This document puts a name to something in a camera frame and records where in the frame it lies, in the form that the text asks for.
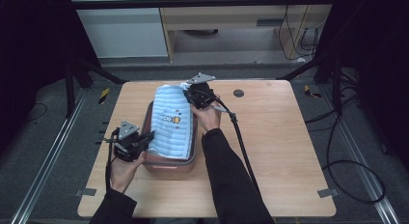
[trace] person's left hand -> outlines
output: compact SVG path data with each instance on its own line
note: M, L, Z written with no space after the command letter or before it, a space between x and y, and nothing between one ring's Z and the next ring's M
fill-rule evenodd
M111 188L120 193L125 193L135 176L139 165L145 161L146 153L143 151L138 159L126 162L116 158L111 164Z

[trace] hand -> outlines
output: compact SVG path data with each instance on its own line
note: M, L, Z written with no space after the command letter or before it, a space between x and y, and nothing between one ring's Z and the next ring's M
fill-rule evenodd
M218 106L219 103L213 101L211 105L204 109L197 109L194 105L190 105L192 112L198 117L201 126L206 132L220 128L220 118L222 112L214 109L212 106Z
M126 162L116 158L111 164L111 188L120 193L125 193L132 183L139 165L145 161L145 156L146 153L143 151L138 159L133 162Z

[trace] gray tape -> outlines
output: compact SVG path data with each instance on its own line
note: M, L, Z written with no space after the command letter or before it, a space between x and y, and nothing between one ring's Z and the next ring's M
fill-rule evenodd
M340 192L336 188L326 188L318 191L318 195L320 198L328 197L328 196L338 196Z
M83 195L94 196L96 194L96 189L94 188L84 188L77 189L74 193L75 197L82 197Z

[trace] folded cloth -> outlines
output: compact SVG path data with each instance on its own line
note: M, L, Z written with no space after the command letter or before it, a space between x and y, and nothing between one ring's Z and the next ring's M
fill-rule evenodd
M193 133L193 115L181 85L164 85L156 89L151 126L154 138L148 151L163 157L187 159Z

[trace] white cabinet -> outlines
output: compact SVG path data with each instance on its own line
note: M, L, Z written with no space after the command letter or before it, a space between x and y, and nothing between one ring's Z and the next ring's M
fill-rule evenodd
M99 59L168 57L158 9L77 12Z

